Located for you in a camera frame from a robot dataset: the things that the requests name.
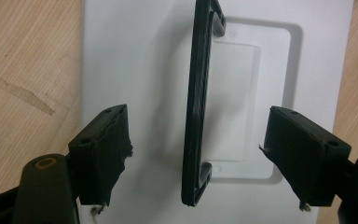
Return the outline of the white storage box black handle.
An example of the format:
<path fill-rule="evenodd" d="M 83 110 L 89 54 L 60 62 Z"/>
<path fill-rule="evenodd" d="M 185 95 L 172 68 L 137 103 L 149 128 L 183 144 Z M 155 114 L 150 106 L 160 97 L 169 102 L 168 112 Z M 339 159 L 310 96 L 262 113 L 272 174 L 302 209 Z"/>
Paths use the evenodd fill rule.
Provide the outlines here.
<path fill-rule="evenodd" d="M 85 0 L 81 120 L 128 108 L 133 154 L 96 224 L 316 224 L 261 152 L 269 110 L 334 124 L 353 0 L 218 0 L 202 158 L 211 183 L 181 201 L 195 0 Z"/>

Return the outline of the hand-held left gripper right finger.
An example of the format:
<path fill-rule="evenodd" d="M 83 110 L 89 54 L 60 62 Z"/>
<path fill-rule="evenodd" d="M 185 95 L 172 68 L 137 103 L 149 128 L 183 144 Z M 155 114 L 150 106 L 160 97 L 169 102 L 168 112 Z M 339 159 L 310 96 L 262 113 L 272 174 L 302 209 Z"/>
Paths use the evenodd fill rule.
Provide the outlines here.
<path fill-rule="evenodd" d="M 299 209 L 352 200 L 351 146 L 300 113 L 273 106 L 260 148 L 287 180 Z"/>

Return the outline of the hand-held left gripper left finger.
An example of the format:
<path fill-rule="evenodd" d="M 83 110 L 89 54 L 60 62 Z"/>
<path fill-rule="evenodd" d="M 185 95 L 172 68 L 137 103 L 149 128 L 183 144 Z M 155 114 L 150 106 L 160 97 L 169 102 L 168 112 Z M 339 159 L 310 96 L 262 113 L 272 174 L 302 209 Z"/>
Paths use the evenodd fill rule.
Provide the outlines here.
<path fill-rule="evenodd" d="M 127 106 L 103 110 L 68 147 L 75 197 L 82 205 L 109 205 L 112 189 L 125 170 L 125 160 L 132 156 Z"/>

